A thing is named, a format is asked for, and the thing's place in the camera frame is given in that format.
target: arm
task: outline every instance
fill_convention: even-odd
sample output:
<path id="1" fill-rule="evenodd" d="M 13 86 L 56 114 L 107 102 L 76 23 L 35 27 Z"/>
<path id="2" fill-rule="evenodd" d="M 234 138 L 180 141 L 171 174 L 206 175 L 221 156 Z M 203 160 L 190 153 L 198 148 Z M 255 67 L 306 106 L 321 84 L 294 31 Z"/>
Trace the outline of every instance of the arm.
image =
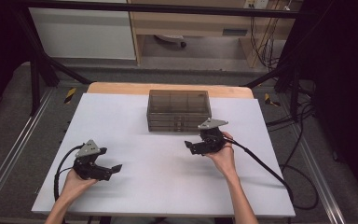
<path id="1" fill-rule="evenodd" d="M 223 133 L 227 138 L 232 139 L 229 133 Z M 235 169 L 234 150 L 231 143 L 226 143 L 223 148 L 216 152 L 207 154 L 211 158 L 217 169 L 223 174 L 227 181 L 228 189 L 231 195 L 232 206 L 234 208 L 234 217 L 237 224 L 257 223 L 255 213 L 243 192 L 240 179 Z"/>
<path id="2" fill-rule="evenodd" d="M 74 170 L 70 170 L 65 179 L 61 196 L 53 205 L 45 224 L 62 223 L 66 210 L 86 189 L 97 183 L 96 179 L 84 180 Z"/>

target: hand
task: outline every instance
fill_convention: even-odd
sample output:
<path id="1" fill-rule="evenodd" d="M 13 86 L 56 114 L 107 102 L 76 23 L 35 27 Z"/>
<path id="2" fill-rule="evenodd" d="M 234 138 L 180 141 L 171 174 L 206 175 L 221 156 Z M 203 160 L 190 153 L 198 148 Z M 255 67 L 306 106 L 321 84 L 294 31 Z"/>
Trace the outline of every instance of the hand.
<path id="1" fill-rule="evenodd" d="M 71 169 L 66 176 L 60 199 L 64 199 L 68 203 L 72 203 L 76 198 L 83 194 L 86 189 L 97 182 L 98 180 L 96 179 L 84 180 L 77 175 L 74 169 Z"/>
<path id="2" fill-rule="evenodd" d="M 222 132 L 223 136 L 229 139 L 233 139 L 229 133 Z M 234 149 L 232 149 L 232 144 L 226 142 L 220 151 L 215 153 L 208 153 L 205 156 L 212 159 L 216 168 L 225 176 L 235 175 L 237 172 L 235 170 L 235 161 L 234 161 Z"/>

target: forearm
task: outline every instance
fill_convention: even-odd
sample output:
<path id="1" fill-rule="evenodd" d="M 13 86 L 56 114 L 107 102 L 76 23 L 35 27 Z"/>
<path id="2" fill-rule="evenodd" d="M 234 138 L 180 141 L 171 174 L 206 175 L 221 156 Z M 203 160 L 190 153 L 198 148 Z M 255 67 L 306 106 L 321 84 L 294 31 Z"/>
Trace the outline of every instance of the forearm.
<path id="1" fill-rule="evenodd" d="M 257 223 L 255 213 L 243 192 L 237 173 L 225 175 L 231 195 L 232 206 L 236 224 Z"/>
<path id="2" fill-rule="evenodd" d="M 64 198 L 59 198 L 57 202 L 53 205 L 48 219 L 46 219 L 45 224 L 60 224 L 65 216 L 66 210 L 68 210 L 71 203 Z"/>

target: wooden table edge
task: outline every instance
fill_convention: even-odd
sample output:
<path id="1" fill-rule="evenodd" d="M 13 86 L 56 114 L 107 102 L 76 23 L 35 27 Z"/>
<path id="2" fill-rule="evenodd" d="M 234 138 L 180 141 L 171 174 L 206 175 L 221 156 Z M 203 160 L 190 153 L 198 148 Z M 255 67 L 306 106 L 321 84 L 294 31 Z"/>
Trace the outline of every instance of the wooden table edge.
<path id="1" fill-rule="evenodd" d="M 254 99 L 249 88 L 221 85 L 94 82 L 89 85 L 87 93 L 148 95 L 150 90 L 207 91 L 210 97 Z"/>

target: white table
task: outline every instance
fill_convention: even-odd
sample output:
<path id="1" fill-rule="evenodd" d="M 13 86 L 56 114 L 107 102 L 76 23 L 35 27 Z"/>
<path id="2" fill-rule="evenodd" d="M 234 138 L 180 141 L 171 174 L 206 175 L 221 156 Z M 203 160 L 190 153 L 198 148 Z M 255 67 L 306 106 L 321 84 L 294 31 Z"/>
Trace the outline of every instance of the white table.
<path id="1" fill-rule="evenodd" d="M 66 152 L 93 139 L 107 153 L 96 163 L 123 164 L 110 181 L 100 181 L 82 195 L 69 212 L 94 216 L 231 217 L 233 210 L 224 177 L 213 162 L 191 155 L 184 141 L 200 142 L 195 134 L 150 133 L 147 95 L 85 93 L 32 209 L 48 214 L 54 204 L 53 179 Z M 211 97 L 214 119 L 228 125 L 240 144 L 251 149 L 281 175 L 257 100 Z M 284 186 L 239 147 L 238 174 L 258 217 L 293 217 Z M 71 167 L 75 153 L 63 168 Z M 60 178 L 60 188 L 66 173 Z"/>

